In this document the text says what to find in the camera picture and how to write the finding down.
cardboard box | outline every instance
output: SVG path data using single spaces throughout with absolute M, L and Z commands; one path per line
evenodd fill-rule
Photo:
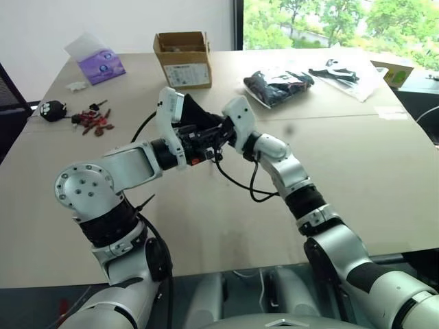
M 202 32 L 159 33 L 154 52 L 172 88 L 212 87 L 209 42 Z
M 370 61 L 375 67 L 385 67 L 389 70 L 384 76 L 384 80 L 390 87 L 395 88 L 404 84 L 414 68 L 409 60 L 386 53 L 374 53 L 371 55 Z

white wall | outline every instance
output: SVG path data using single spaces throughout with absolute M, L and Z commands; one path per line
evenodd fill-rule
M 118 53 L 151 52 L 156 32 L 206 31 L 233 48 L 232 0 L 0 0 L 0 63 L 28 101 L 42 99 L 89 31 Z

black wire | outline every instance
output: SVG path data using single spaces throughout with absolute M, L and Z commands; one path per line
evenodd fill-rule
M 157 114 L 157 111 L 153 111 L 153 113 L 151 113 L 151 115 L 146 118 L 146 120 L 144 120 L 144 122 L 142 122 L 142 124 L 140 125 L 140 127 L 137 129 L 136 133 L 134 134 L 134 136 L 131 139 L 131 143 L 135 142 L 137 137 L 139 137 L 139 134 L 141 133 L 142 129 L 148 124 L 148 122 L 151 121 L 152 118 L 154 118 Z
M 172 328 L 172 313 L 174 310 L 174 278 L 172 276 L 172 261 L 171 261 L 171 253 L 169 252 L 169 248 L 165 240 L 162 239 L 161 235 L 158 233 L 158 230 L 152 225 L 150 221 L 146 219 L 141 213 L 137 213 L 139 218 L 145 223 L 145 225 L 151 230 L 151 232 L 156 237 L 157 241 L 162 245 L 165 250 L 165 257 L 167 262 L 167 268 L 169 272 L 169 276 L 167 278 L 167 290 L 168 290 L 168 304 L 167 304 L 167 329 Z
M 217 168 L 218 168 L 218 171 L 225 177 L 225 178 L 227 178 L 228 180 L 230 180 L 233 184 L 235 184 L 235 185 L 237 185 L 237 186 L 239 186 L 239 187 L 241 187 L 241 188 L 244 188 L 244 189 L 246 189 L 247 191 L 250 191 L 250 187 L 248 187 L 248 186 L 245 186 L 245 185 L 243 185 L 243 184 L 241 184 L 241 183 L 239 183 L 239 182 L 237 182 L 236 180 L 234 180 L 233 178 L 231 178 L 222 168 L 221 168 L 221 165 L 220 165 L 220 159 L 219 159 L 219 156 L 218 156 L 218 149 L 214 149 L 213 150 L 213 155 L 214 155 L 214 157 L 215 157 L 215 165 L 217 166 Z M 256 190 L 256 189 L 252 189 L 252 191 L 253 192 L 256 192 L 256 193 L 260 193 L 260 194 L 265 194 L 265 195 L 269 195 L 270 197 L 274 197 L 275 195 L 279 195 L 279 193 L 277 193 L 277 192 L 275 192 L 275 193 L 273 193 L 273 192 L 266 192 L 266 191 L 260 191 L 260 190 Z
M 255 190 L 253 189 L 253 184 L 254 184 L 254 179 L 256 178 L 256 173 L 258 172 L 258 168 L 259 168 L 259 163 L 257 161 L 255 161 L 254 162 L 254 170 L 253 170 L 252 178 L 250 179 L 250 196 L 251 196 L 251 198 L 252 198 L 252 200 L 254 202 L 264 202 L 264 201 L 267 201 L 268 199 L 270 199 L 270 198 L 272 198 L 272 197 L 274 197 L 276 195 L 279 195 L 279 193 L 272 193 L 272 194 L 270 194 L 267 197 L 264 197 L 262 199 L 257 199 L 254 196 Z

white paper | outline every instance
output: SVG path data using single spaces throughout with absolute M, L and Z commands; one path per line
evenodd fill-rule
M 163 65 L 163 68 L 171 87 L 198 86 L 210 82 L 205 63 Z

plastic bag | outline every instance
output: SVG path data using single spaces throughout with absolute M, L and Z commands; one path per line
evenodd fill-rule
M 359 64 L 355 59 L 331 58 L 320 66 L 313 66 L 309 72 L 360 102 L 365 101 L 381 82 L 377 70 L 364 63 Z
M 266 108 L 307 91 L 313 84 L 313 78 L 302 71 L 279 68 L 260 70 L 244 78 L 246 91 Z

